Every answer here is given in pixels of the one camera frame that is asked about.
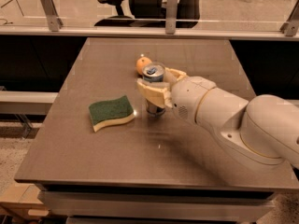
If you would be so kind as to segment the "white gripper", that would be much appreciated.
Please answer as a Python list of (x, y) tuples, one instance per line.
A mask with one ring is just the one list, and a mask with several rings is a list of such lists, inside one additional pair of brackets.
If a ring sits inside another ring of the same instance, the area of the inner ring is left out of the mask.
[(178, 119), (196, 123), (196, 113), (204, 96), (216, 88), (216, 83), (203, 77), (187, 77), (181, 70), (164, 69), (164, 82), (149, 82), (139, 78), (136, 86), (140, 94), (160, 108), (171, 108)]

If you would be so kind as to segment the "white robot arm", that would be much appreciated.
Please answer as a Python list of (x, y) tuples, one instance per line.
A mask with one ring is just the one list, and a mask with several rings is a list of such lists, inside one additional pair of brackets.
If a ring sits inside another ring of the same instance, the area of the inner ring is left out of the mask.
[(299, 169), (299, 107), (275, 95), (248, 101), (203, 77), (148, 64), (136, 82), (153, 105), (207, 130), (233, 159), (254, 171), (288, 162)]

